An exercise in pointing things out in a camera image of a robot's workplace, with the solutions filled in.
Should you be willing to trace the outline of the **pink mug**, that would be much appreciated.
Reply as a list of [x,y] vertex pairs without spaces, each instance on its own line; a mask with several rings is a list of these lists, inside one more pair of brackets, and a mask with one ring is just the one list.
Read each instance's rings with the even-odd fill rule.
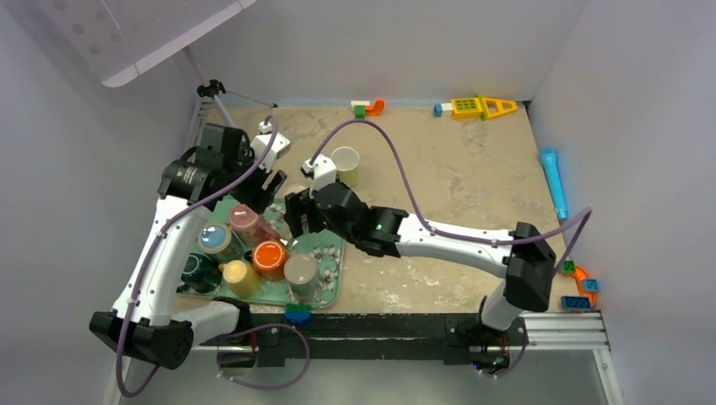
[[237,204],[228,213],[228,224],[248,246],[256,246],[266,240],[279,240],[279,233],[266,219],[246,204]]

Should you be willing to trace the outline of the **lime green mug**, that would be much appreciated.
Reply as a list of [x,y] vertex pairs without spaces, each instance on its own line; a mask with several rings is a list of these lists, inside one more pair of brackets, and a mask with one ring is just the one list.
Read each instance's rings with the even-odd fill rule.
[[331,153],[330,159],[336,166],[339,180],[348,187],[355,187],[360,165],[359,153],[351,147],[339,147]]

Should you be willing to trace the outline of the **cream mug with basket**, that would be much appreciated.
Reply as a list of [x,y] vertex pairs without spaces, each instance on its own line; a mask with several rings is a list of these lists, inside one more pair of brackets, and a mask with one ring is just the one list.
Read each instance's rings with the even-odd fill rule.
[[284,267],[285,279],[292,295],[299,301],[312,300],[317,292],[318,266],[311,256],[291,256]]

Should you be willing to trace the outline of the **orange mug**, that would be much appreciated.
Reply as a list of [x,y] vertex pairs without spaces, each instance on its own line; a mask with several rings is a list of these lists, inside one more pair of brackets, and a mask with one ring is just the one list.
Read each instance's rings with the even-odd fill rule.
[[265,240],[252,250],[252,263],[258,273],[271,282],[285,279],[285,263],[289,255],[278,240]]

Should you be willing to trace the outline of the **blue butterfly mug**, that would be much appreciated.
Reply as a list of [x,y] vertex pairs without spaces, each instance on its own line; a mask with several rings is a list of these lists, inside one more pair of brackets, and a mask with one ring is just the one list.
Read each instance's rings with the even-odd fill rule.
[[241,242],[227,224],[207,224],[197,237],[199,250],[217,263],[242,258]]

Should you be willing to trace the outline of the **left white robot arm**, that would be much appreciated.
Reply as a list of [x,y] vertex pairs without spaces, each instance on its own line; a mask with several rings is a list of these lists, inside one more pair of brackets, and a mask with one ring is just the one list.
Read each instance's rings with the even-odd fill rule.
[[200,231],[224,198],[233,197],[262,213],[286,174],[273,171],[290,141],[273,116],[249,138],[239,128],[208,124],[201,142],[167,165],[158,187],[155,216],[133,274],[111,310],[97,311],[89,330],[120,357],[174,370],[191,349],[221,336],[240,345],[252,333],[248,306],[219,300],[172,314],[176,289]]

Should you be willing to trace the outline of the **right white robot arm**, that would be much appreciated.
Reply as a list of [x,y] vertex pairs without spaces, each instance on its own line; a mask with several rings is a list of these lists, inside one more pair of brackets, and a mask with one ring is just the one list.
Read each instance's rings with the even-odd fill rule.
[[501,280],[474,321],[476,337],[494,343],[525,311],[549,308],[556,254],[532,225],[470,229],[423,221],[402,209],[369,206],[341,182],[284,198],[293,237],[330,231],[372,257],[426,257],[485,271]]

